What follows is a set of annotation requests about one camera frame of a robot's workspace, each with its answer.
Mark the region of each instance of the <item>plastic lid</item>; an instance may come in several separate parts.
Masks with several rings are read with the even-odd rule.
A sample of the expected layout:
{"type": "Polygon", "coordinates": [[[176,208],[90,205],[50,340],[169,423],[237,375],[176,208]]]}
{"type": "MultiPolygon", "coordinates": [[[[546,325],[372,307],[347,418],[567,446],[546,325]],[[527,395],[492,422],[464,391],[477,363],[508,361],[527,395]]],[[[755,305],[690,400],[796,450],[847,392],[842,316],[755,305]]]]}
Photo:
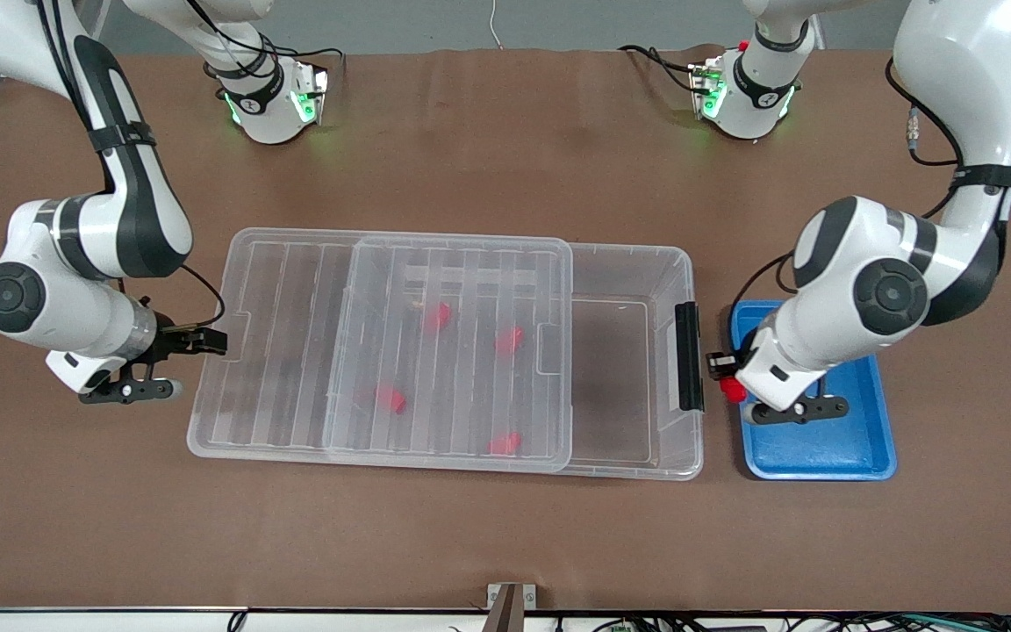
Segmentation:
{"type": "Polygon", "coordinates": [[[365,237],[324,447],[345,463],[558,471],[572,447],[570,309],[561,240],[365,237]]]}

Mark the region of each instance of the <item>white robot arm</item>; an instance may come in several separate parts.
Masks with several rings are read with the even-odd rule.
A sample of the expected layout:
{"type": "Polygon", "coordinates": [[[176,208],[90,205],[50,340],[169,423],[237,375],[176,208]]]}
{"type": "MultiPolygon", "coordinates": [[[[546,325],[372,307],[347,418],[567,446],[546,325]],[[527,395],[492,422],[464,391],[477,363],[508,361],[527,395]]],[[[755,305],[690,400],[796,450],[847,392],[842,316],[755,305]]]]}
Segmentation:
{"type": "MultiPolygon", "coordinates": [[[[0,256],[0,333],[51,349],[45,364],[81,395],[108,392],[127,363],[170,353],[223,353],[211,330],[173,323],[109,280],[169,276],[193,237],[156,153],[151,127],[114,57],[85,35],[70,0],[0,0],[0,73],[67,97],[100,156],[104,191],[21,204],[0,256]]],[[[128,387],[127,381],[119,384],[128,387]]],[[[136,381],[142,398],[177,391],[168,380],[136,381]]]]}
{"type": "Polygon", "coordinates": [[[941,220],[845,197],[807,223],[795,246],[798,295],[742,345],[735,373],[775,411],[804,414],[804,391],[828,369],[975,310],[1001,267],[1011,209],[1011,0],[912,0],[895,67],[954,145],[941,220]]]}
{"type": "Polygon", "coordinates": [[[180,36],[220,81],[233,120],[258,143],[284,143],[319,123],[329,77],[281,54],[249,22],[274,0],[123,0],[137,15],[180,36]]]}
{"type": "Polygon", "coordinates": [[[810,17],[869,0],[743,0],[755,18],[755,34],[745,49],[730,49],[706,62],[699,79],[698,113],[737,139],[766,136],[787,115],[795,81],[814,51],[810,17]]]}

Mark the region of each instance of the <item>wires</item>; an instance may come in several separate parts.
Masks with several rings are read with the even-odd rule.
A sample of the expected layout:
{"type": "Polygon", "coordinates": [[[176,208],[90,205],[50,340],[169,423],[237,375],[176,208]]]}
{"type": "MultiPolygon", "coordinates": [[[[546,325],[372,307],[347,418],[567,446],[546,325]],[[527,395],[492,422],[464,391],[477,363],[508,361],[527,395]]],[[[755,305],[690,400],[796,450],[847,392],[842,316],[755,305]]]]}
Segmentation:
{"type": "Polygon", "coordinates": [[[692,93],[695,93],[695,95],[707,95],[709,93],[709,91],[704,88],[691,87],[691,85],[684,83],[684,81],[682,81],[680,77],[674,75],[674,71],[682,72],[685,73],[685,75],[688,75],[690,73],[688,68],[682,67],[682,65],[680,64],[666,60],[665,57],[662,57],[662,54],[658,53],[657,49],[653,47],[650,47],[649,49],[643,49],[642,47],[638,47],[638,44],[635,43],[627,43],[626,47],[619,47],[619,51],[641,53],[643,56],[646,57],[647,60],[654,62],[654,64],[659,65],[659,67],[662,67],[662,70],[665,71],[666,75],[669,75],[669,79],[673,80],[673,83],[680,85],[683,89],[692,93]]]}
{"type": "Polygon", "coordinates": [[[273,43],[272,40],[265,35],[260,35],[261,48],[258,49],[256,47],[252,47],[252,44],[234,39],[233,36],[229,36],[229,33],[224,32],[217,27],[216,23],[213,23],[212,17],[209,17],[209,13],[205,12],[205,10],[201,8],[201,4],[197,3],[197,0],[185,0],[185,3],[193,9],[194,13],[197,13],[197,16],[201,17],[201,21],[208,24],[209,28],[213,29],[213,32],[219,36],[223,36],[224,39],[228,39],[242,49],[246,49],[254,53],[268,53],[270,56],[306,57],[321,56],[326,53],[337,53],[342,59],[345,59],[346,57],[346,54],[342,53],[341,50],[333,48],[317,49],[316,51],[298,51],[297,49],[292,49],[290,47],[280,47],[280,44],[273,43]]]}
{"type": "Polygon", "coordinates": [[[494,15],[497,13],[497,0],[490,0],[489,4],[489,34],[494,36],[494,41],[497,42],[498,51],[504,51],[505,48],[502,47],[502,40],[498,38],[497,31],[494,30],[494,15]]]}
{"type": "Polygon", "coordinates": [[[194,279],[201,281],[201,285],[204,285],[204,287],[207,287],[209,291],[213,292],[213,298],[216,299],[216,313],[214,313],[212,319],[208,321],[199,321],[196,323],[190,323],[186,325],[174,325],[173,328],[164,328],[162,330],[163,333],[184,332],[184,331],[196,330],[197,328],[208,328],[209,325],[216,323],[216,321],[220,321],[222,317],[224,317],[224,298],[223,296],[221,296],[221,292],[216,291],[216,287],[213,287],[212,283],[209,283],[209,281],[205,280],[204,276],[199,275],[196,269],[190,268],[189,265],[186,264],[182,264],[182,269],[185,269],[186,272],[189,272],[190,276],[193,276],[194,279]]]}
{"type": "MultiPolygon", "coordinates": [[[[916,155],[915,147],[910,144],[909,140],[908,152],[911,155],[911,159],[916,161],[916,163],[918,164],[926,165],[926,167],[942,167],[942,165],[949,165],[949,164],[953,165],[966,164],[966,159],[962,159],[961,156],[961,149],[958,147],[958,141],[954,140],[954,133],[950,132],[950,128],[948,128],[946,124],[943,124],[942,120],[939,120],[938,116],[936,116],[934,112],[930,111],[930,108],[928,108],[927,105],[922,104],[922,101],[916,99],[916,97],[912,96],[910,92],[907,92],[907,90],[904,89],[902,85],[900,85],[895,81],[895,77],[892,76],[892,67],[894,67],[894,65],[895,65],[895,57],[889,57],[888,64],[886,65],[886,67],[884,67],[884,79],[888,80],[888,85],[891,85],[892,90],[895,90],[895,92],[898,93],[899,96],[903,96],[904,99],[908,101],[908,103],[911,103],[912,111],[915,110],[922,111],[924,115],[926,115],[927,118],[930,119],[931,123],[934,123],[935,127],[938,127],[939,131],[942,132],[942,136],[946,138],[946,142],[950,144],[950,149],[954,150],[954,160],[952,161],[922,160],[919,158],[918,155],[916,155]]],[[[954,189],[947,189],[946,195],[943,196],[942,199],[939,200],[939,202],[934,205],[934,207],[932,207],[927,212],[922,213],[921,215],[922,218],[930,219],[931,216],[934,216],[935,213],[938,213],[938,211],[942,210],[943,207],[946,207],[946,203],[949,203],[950,197],[952,196],[954,196],[954,189]]]]}
{"type": "MultiPolygon", "coordinates": [[[[768,261],[768,263],[763,264],[762,268],[756,269],[754,275],[748,277],[747,282],[743,284],[743,287],[739,288],[739,293],[735,295],[735,299],[731,301],[731,309],[728,310],[728,323],[731,323],[735,320],[735,307],[737,307],[739,301],[742,300],[743,295],[746,295],[747,290],[751,288],[751,285],[755,284],[755,281],[759,279],[759,276],[765,275],[767,269],[771,269],[775,267],[775,265],[778,265],[780,269],[782,266],[786,264],[787,261],[792,256],[795,256],[794,250],[788,252],[787,255],[776,256],[774,257],[774,259],[768,261]]],[[[790,290],[787,289],[786,285],[779,284],[779,287],[782,287],[783,290],[787,290],[788,292],[790,292],[790,290]]],[[[731,342],[731,351],[733,351],[733,353],[739,353],[739,345],[735,344],[735,341],[731,342]]]]}
{"type": "Polygon", "coordinates": [[[50,23],[48,10],[44,8],[45,0],[36,0],[36,14],[40,17],[41,30],[44,33],[44,42],[49,44],[50,56],[57,67],[57,74],[61,76],[61,83],[64,84],[65,92],[69,93],[69,101],[80,116],[82,123],[91,129],[88,112],[84,110],[84,102],[80,96],[80,84],[77,84],[77,76],[73,75],[72,64],[69,61],[69,47],[65,42],[65,32],[61,24],[61,4],[54,0],[53,17],[57,21],[57,39],[54,39],[53,25],[50,23]]]}
{"type": "Polygon", "coordinates": [[[614,621],[607,621],[607,623],[599,624],[596,628],[592,629],[590,632],[603,632],[604,629],[614,628],[616,625],[621,625],[626,623],[625,619],[615,619],[614,621]]]}
{"type": "Polygon", "coordinates": [[[931,123],[934,123],[935,127],[938,127],[939,131],[941,131],[942,134],[946,137],[947,143],[950,144],[950,149],[954,150],[954,160],[947,160],[947,161],[923,160],[921,159],[921,157],[916,155],[915,147],[912,144],[910,144],[909,140],[908,152],[911,155],[911,159],[918,162],[918,164],[926,165],[926,167],[944,167],[944,165],[961,163],[962,162],[961,150],[958,149],[958,142],[954,140],[954,133],[950,132],[950,128],[947,128],[947,125],[943,124],[942,120],[939,120],[938,116],[936,116],[934,112],[932,112],[930,108],[927,107],[927,105],[924,105],[922,101],[916,99],[915,96],[911,95],[911,92],[907,92],[907,89],[904,89],[902,85],[900,85],[895,81],[895,76],[892,75],[892,68],[894,67],[895,67],[895,57],[889,57],[888,64],[886,65],[886,67],[884,67],[884,79],[888,80],[888,85],[891,85],[892,90],[895,90],[895,92],[898,93],[899,96],[903,96],[904,99],[908,101],[908,103],[911,103],[912,112],[916,112],[917,110],[922,111],[923,115],[926,115],[927,118],[930,119],[931,123]]]}
{"type": "Polygon", "coordinates": [[[787,267],[787,262],[790,261],[792,256],[795,256],[794,251],[790,251],[790,256],[788,256],[787,259],[779,261],[777,267],[774,268],[774,283],[778,284],[778,289],[790,293],[790,295],[798,293],[798,288],[792,288],[790,285],[787,285],[786,281],[783,281],[783,268],[787,267]]]}

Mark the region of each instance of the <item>white cable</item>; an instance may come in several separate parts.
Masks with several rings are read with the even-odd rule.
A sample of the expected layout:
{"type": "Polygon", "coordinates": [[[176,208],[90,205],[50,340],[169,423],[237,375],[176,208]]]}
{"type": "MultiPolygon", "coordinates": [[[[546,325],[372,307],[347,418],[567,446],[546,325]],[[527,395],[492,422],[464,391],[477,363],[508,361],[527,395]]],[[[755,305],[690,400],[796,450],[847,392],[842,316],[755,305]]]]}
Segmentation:
{"type": "Polygon", "coordinates": [[[502,40],[497,38],[497,31],[494,30],[494,14],[497,12],[497,0],[490,0],[489,5],[489,34],[494,36],[494,41],[497,42],[498,51],[504,51],[505,48],[502,47],[502,40]]]}

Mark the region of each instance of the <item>cable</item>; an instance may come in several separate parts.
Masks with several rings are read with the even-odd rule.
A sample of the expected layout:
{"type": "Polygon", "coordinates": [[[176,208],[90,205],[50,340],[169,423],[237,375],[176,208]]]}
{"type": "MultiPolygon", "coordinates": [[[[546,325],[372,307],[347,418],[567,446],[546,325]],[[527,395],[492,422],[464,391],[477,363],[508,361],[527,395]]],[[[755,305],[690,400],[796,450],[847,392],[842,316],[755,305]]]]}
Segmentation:
{"type": "Polygon", "coordinates": [[[934,216],[935,213],[942,210],[942,207],[944,207],[944,205],[946,205],[946,203],[950,201],[950,197],[952,196],[954,196],[954,189],[947,189],[946,195],[943,196],[942,199],[939,200],[938,203],[934,205],[934,207],[932,207],[930,210],[922,213],[922,215],[919,216],[921,216],[921,218],[923,219],[930,219],[931,216],[934,216]]]}
{"type": "Polygon", "coordinates": [[[65,27],[61,21],[61,3],[53,1],[53,21],[57,25],[57,40],[61,43],[61,54],[64,56],[65,75],[69,77],[69,86],[72,89],[73,103],[77,106],[77,113],[80,113],[81,121],[85,127],[91,129],[91,119],[88,110],[84,108],[84,96],[81,92],[81,84],[77,81],[77,72],[73,69],[72,56],[69,54],[69,43],[65,40],[65,27]]]}
{"type": "MultiPolygon", "coordinates": [[[[791,251],[791,256],[795,256],[794,251],[791,251]]],[[[795,293],[798,293],[798,288],[792,288],[790,285],[787,285],[786,281],[783,281],[783,268],[786,267],[788,261],[790,261],[790,257],[779,261],[777,267],[774,268],[774,283],[778,284],[778,289],[782,289],[782,291],[790,293],[790,295],[795,295],[795,293]]]]}
{"type": "Polygon", "coordinates": [[[494,36],[494,41],[497,42],[498,51],[504,51],[505,48],[502,47],[502,40],[497,38],[497,31],[494,30],[494,15],[497,13],[497,0],[490,0],[489,4],[489,34],[494,36]]]}
{"type": "Polygon", "coordinates": [[[209,13],[205,12],[205,10],[201,8],[201,4],[197,3],[197,0],[185,0],[185,3],[188,4],[189,7],[193,9],[193,12],[197,13],[197,16],[201,17],[201,21],[208,24],[209,28],[213,29],[213,31],[217,35],[223,36],[224,39],[228,39],[233,43],[236,43],[237,47],[241,47],[242,49],[248,49],[249,51],[253,51],[255,53],[268,53],[270,56],[288,56],[288,57],[321,56],[325,53],[337,53],[338,56],[342,58],[342,60],[345,60],[346,54],[342,53],[340,49],[329,48],[329,49],[319,49],[316,51],[300,52],[297,49],[292,49],[290,47],[280,47],[280,44],[273,43],[272,40],[270,40],[265,35],[260,35],[260,38],[262,43],[268,44],[269,49],[265,48],[257,49],[256,47],[250,47],[250,44],[245,43],[244,41],[238,41],[237,39],[233,39],[233,36],[229,36],[229,33],[224,32],[220,28],[217,28],[216,23],[213,23],[213,20],[211,19],[211,17],[209,17],[209,13]]]}
{"type": "MultiPolygon", "coordinates": [[[[739,293],[737,293],[737,295],[735,295],[735,299],[733,301],[731,301],[731,309],[728,310],[728,327],[729,328],[731,327],[731,322],[733,322],[735,320],[735,307],[737,307],[737,305],[739,304],[739,301],[742,300],[743,295],[745,295],[745,293],[747,293],[747,290],[750,289],[751,285],[755,284],[755,281],[757,281],[759,279],[759,276],[762,276],[763,273],[766,273],[767,269],[771,269],[775,265],[778,265],[779,263],[784,263],[784,261],[787,261],[792,256],[795,256],[795,252],[794,251],[788,252],[787,255],[776,256],[776,257],[774,257],[774,259],[771,259],[770,261],[768,261],[768,263],[763,264],[762,268],[756,269],[754,275],[751,275],[751,277],[748,277],[747,282],[743,284],[743,287],[739,288],[739,293]]],[[[739,353],[739,345],[737,343],[735,343],[735,341],[731,342],[731,351],[733,351],[733,353],[739,353]]]]}
{"type": "Polygon", "coordinates": [[[911,159],[918,162],[918,164],[927,165],[927,167],[942,167],[942,165],[962,163],[963,161],[961,160],[961,150],[958,148],[958,141],[954,140],[954,133],[950,132],[950,128],[947,128],[947,125],[943,124],[942,120],[939,120],[938,116],[936,116],[934,112],[932,112],[930,108],[927,107],[927,105],[924,105],[922,101],[916,99],[915,96],[911,95],[911,92],[907,92],[907,89],[904,89],[902,85],[900,85],[895,81],[895,76],[892,75],[892,68],[894,67],[895,67],[895,57],[889,57],[888,64],[884,65],[884,79],[888,80],[888,85],[891,85],[892,90],[895,90],[895,92],[898,93],[899,96],[903,96],[904,99],[908,101],[908,103],[911,103],[914,109],[918,109],[919,111],[923,112],[923,115],[926,115],[927,118],[930,119],[931,123],[934,123],[935,127],[938,127],[939,131],[941,131],[942,134],[946,137],[947,143],[950,144],[950,149],[954,150],[954,160],[952,161],[924,161],[920,159],[918,155],[916,155],[915,149],[912,149],[909,145],[908,151],[910,152],[911,159]]]}
{"type": "Polygon", "coordinates": [[[961,623],[958,621],[950,621],[948,619],[942,619],[938,616],[927,616],[927,615],[905,615],[903,619],[910,619],[911,621],[919,621],[926,623],[935,623],[938,625],[946,625],[946,627],[952,629],[961,629],[963,632],[987,632],[986,628],[980,627],[980,625],[972,625],[970,623],[961,623]]]}
{"type": "Polygon", "coordinates": [[[208,328],[209,325],[216,323],[216,321],[220,321],[222,317],[224,317],[224,298],[223,296],[221,296],[221,292],[216,291],[216,288],[213,287],[213,284],[205,280],[204,276],[199,275],[196,269],[190,268],[189,265],[186,264],[182,264],[182,269],[185,269],[185,271],[189,272],[189,274],[192,275],[194,279],[201,281],[201,284],[203,284],[204,287],[209,288],[209,291],[213,292],[213,298],[216,299],[216,313],[214,313],[212,319],[208,321],[199,321],[196,323],[190,323],[186,325],[174,325],[174,327],[172,328],[161,329],[163,333],[184,332],[189,330],[196,330],[197,328],[208,328]]]}
{"type": "Polygon", "coordinates": [[[36,14],[40,17],[41,30],[44,33],[44,42],[50,48],[50,56],[53,57],[53,64],[57,67],[57,74],[61,76],[61,83],[65,87],[65,92],[69,93],[69,101],[76,109],[77,116],[80,116],[82,123],[91,129],[88,112],[84,110],[84,103],[80,97],[80,87],[77,85],[76,76],[71,75],[71,65],[64,58],[68,56],[67,43],[65,43],[64,28],[61,27],[61,7],[57,1],[53,3],[54,20],[57,21],[57,39],[53,36],[53,25],[50,23],[48,10],[44,8],[44,0],[36,0],[36,14]],[[57,48],[57,43],[62,44],[62,49],[57,48]]]}
{"type": "MultiPolygon", "coordinates": [[[[912,160],[919,162],[919,164],[926,164],[928,167],[938,167],[938,165],[942,164],[954,164],[954,165],[966,164],[967,161],[966,159],[962,159],[961,148],[958,147],[958,141],[954,140],[954,133],[950,132],[950,128],[948,128],[946,124],[943,124],[942,120],[939,120],[938,116],[936,116],[934,112],[932,112],[930,108],[927,107],[927,105],[924,105],[922,101],[916,99],[916,97],[912,96],[910,92],[907,92],[907,90],[904,89],[902,85],[898,84],[895,81],[895,77],[892,76],[892,67],[895,67],[895,57],[889,57],[888,64],[886,65],[886,67],[884,67],[884,79],[888,80],[888,85],[891,85],[892,90],[895,90],[895,92],[898,93],[899,96],[903,96],[904,99],[908,101],[908,103],[911,103],[912,107],[923,112],[924,115],[926,115],[927,118],[930,119],[931,123],[934,123],[934,126],[938,127],[939,131],[942,132],[942,136],[946,138],[946,142],[950,144],[950,149],[954,150],[954,161],[952,163],[939,162],[938,164],[935,164],[934,162],[931,161],[920,160],[919,157],[915,154],[914,150],[912,150],[909,147],[908,151],[911,153],[912,160]]],[[[922,218],[929,219],[931,218],[931,216],[934,216],[935,213],[942,210],[942,207],[944,207],[944,205],[946,205],[946,203],[950,201],[950,197],[952,196],[954,196],[954,189],[952,188],[947,189],[946,195],[943,196],[942,199],[939,200],[939,202],[935,204],[933,208],[931,208],[927,212],[922,213],[921,215],[922,218]]]]}
{"type": "Polygon", "coordinates": [[[621,624],[621,623],[625,623],[625,622],[626,622],[625,619],[615,619],[614,621],[607,621],[607,623],[601,623],[601,624],[599,624],[599,627],[592,629],[592,631],[590,631],[590,632],[603,632],[604,629],[614,628],[616,625],[621,624]]]}
{"type": "Polygon", "coordinates": [[[688,75],[690,71],[686,67],[682,67],[682,65],[680,64],[676,64],[674,62],[670,62],[669,60],[663,59],[662,54],[658,53],[657,49],[653,47],[650,47],[649,49],[643,49],[642,47],[638,47],[638,44],[635,43],[627,43],[626,47],[619,47],[619,51],[625,51],[628,53],[641,53],[642,56],[646,57],[647,60],[654,62],[654,64],[659,65],[659,67],[662,67],[662,70],[665,71],[666,75],[669,75],[669,79],[673,80],[673,83],[676,83],[677,85],[679,85],[679,87],[687,90],[688,92],[695,93],[695,95],[707,95],[709,93],[709,91],[706,90],[705,88],[691,87],[691,85],[684,83],[684,81],[682,81],[680,77],[678,77],[677,75],[673,75],[673,71],[684,72],[686,73],[686,75],[688,75]]]}

